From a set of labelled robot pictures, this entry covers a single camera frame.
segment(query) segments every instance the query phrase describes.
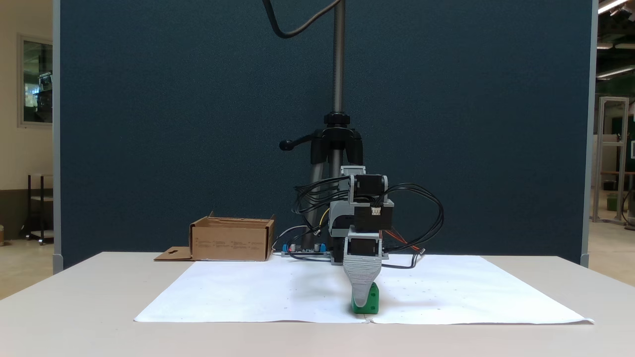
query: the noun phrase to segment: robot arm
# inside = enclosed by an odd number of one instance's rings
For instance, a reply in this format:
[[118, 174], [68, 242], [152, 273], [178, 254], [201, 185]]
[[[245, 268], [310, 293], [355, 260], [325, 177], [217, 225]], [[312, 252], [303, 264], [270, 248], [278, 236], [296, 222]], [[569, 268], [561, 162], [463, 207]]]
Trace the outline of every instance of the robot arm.
[[[348, 276], [355, 305], [366, 305], [370, 288], [382, 269], [384, 253], [381, 230], [392, 228], [394, 203], [384, 194], [388, 178], [367, 175], [363, 166], [343, 166], [339, 189], [348, 189], [348, 200], [330, 204], [329, 233], [334, 241], [343, 238], [342, 265]], [[336, 256], [331, 263], [336, 264]]]

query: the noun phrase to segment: ceiling light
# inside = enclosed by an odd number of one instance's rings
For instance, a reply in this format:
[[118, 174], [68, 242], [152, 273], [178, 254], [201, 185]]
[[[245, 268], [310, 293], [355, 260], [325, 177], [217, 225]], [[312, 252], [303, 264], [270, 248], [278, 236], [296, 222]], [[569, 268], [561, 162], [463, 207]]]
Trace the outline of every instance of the ceiling light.
[[616, 44], [615, 48], [620, 48], [622, 50], [635, 50], [635, 43], [620, 43]]
[[628, 0], [606, 0], [606, 1], [602, 1], [602, 3], [600, 3], [599, 8], [598, 8], [598, 15], [601, 13], [605, 13], [608, 10], [624, 4], [625, 2], [627, 2]]
[[620, 74], [620, 73], [632, 71], [634, 69], [635, 69], [635, 65], [630, 65], [630, 66], [627, 66], [627, 67], [622, 67], [622, 68], [614, 69], [614, 70], [611, 70], [611, 71], [598, 73], [596, 78], [604, 78], [604, 77], [612, 76], [614, 74]]

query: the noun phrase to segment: floor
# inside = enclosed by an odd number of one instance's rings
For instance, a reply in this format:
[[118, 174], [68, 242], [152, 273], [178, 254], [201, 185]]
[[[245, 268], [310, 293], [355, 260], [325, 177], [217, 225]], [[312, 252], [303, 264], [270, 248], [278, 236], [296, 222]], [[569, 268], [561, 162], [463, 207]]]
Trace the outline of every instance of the floor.
[[0, 300], [53, 275], [53, 245], [37, 240], [6, 241], [0, 246]]
[[[52, 256], [53, 245], [40, 246], [35, 240], [7, 241], [0, 246], [0, 300], [51, 276]], [[635, 286], [635, 231], [591, 222], [589, 256], [592, 270]]]

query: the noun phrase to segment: white paper sheet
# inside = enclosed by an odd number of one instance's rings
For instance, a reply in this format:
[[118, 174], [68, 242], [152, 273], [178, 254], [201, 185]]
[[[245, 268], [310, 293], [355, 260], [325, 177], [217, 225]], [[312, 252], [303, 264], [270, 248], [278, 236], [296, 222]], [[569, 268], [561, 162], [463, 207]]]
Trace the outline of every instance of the white paper sheet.
[[[391, 255], [409, 265], [411, 256]], [[426, 255], [383, 268], [378, 314], [351, 310], [341, 266], [274, 255], [267, 262], [195, 262], [146, 307], [141, 322], [572, 323], [590, 321], [481, 257]]]

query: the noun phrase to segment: window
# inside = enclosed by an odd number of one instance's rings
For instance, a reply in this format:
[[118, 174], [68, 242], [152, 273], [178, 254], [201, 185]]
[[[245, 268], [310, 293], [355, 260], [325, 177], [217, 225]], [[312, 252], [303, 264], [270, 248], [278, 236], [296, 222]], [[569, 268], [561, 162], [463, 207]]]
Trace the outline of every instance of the window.
[[53, 123], [53, 45], [51, 41], [18, 36], [18, 126], [47, 127]]

